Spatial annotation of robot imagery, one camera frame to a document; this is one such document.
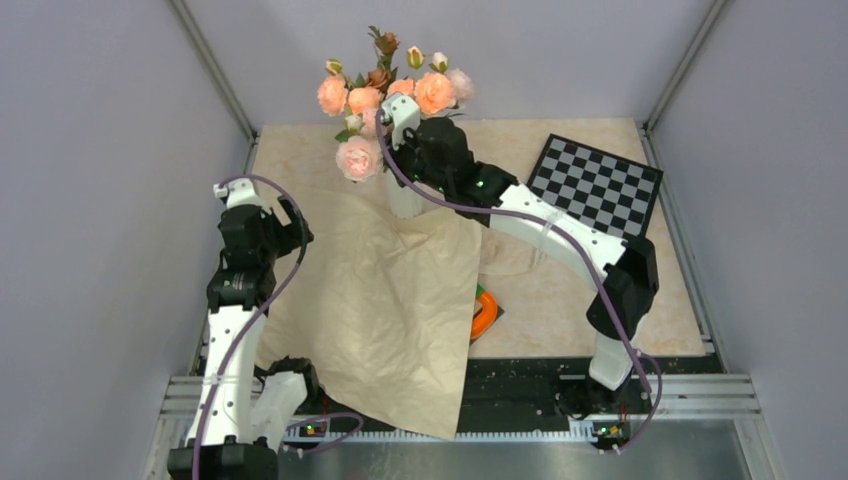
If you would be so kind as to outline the small pink rose stem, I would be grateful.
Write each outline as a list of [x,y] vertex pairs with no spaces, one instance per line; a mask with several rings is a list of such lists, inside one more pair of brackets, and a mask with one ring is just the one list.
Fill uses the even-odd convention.
[[390,84],[386,97],[393,94],[407,95],[415,100],[425,116],[435,116],[459,106],[457,88],[447,75],[450,59],[443,52],[431,56],[426,72],[418,80],[402,79]]

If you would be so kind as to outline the white pink rose stem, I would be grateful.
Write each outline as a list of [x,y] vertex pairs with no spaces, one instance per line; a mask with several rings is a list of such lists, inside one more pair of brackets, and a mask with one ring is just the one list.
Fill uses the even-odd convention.
[[344,120],[344,130],[337,138],[335,162],[342,175],[352,182],[364,182],[383,169],[383,154],[377,134],[376,108]]

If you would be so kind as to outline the orange paper flower bouquet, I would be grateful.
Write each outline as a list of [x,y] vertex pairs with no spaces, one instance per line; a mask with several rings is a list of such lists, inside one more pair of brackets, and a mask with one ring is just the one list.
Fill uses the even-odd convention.
[[328,396],[394,427],[457,432],[482,231],[438,208],[411,219],[355,195],[291,191],[314,238],[275,272],[256,361],[306,358]]

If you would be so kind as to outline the peach pink flower stem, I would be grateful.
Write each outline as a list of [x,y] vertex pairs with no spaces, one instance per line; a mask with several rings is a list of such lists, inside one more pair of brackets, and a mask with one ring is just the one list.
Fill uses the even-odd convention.
[[324,63],[325,78],[316,90],[321,111],[330,117],[342,117],[346,131],[361,131],[368,111],[376,109],[385,94],[364,76],[350,78],[341,61],[330,58]]

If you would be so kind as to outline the pale pink peony stem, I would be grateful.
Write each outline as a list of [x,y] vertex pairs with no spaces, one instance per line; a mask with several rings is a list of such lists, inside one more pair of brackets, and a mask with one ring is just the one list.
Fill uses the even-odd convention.
[[451,109],[464,108],[475,94],[472,79],[461,69],[451,67],[450,58],[443,52],[435,52],[432,55],[430,67],[449,80],[454,98]]

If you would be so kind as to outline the brown rose flower stem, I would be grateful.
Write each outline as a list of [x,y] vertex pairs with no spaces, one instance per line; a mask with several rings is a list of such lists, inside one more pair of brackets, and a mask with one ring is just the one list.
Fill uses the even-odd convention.
[[373,40],[376,67],[368,73],[367,85],[385,94],[390,84],[396,80],[397,68],[393,66],[393,59],[400,42],[393,32],[383,32],[373,25],[368,29],[368,35]]

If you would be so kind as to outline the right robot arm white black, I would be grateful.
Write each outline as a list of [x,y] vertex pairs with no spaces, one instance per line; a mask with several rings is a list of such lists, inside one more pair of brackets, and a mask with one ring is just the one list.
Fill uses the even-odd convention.
[[380,119],[377,132],[399,186],[540,248],[593,290],[586,318],[596,340],[586,397],[594,409],[614,411],[626,400],[626,380],[645,375],[635,340],[659,291],[654,244],[587,226],[504,169],[476,160],[465,132],[448,118],[401,126]]

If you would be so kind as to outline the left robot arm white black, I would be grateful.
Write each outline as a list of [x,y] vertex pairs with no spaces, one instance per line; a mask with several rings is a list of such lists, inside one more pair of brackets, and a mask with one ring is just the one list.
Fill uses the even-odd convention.
[[270,375],[283,387],[283,406],[273,410],[271,430],[251,417],[255,358],[267,310],[285,281],[277,281],[277,259],[303,257],[314,236],[298,205],[277,199],[290,222],[281,223],[263,201],[228,198],[218,230],[224,240],[218,266],[206,287],[209,350],[201,397],[182,447],[170,450],[172,479],[275,479],[277,437],[284,418],[319,404],[320,386],[301,373]]

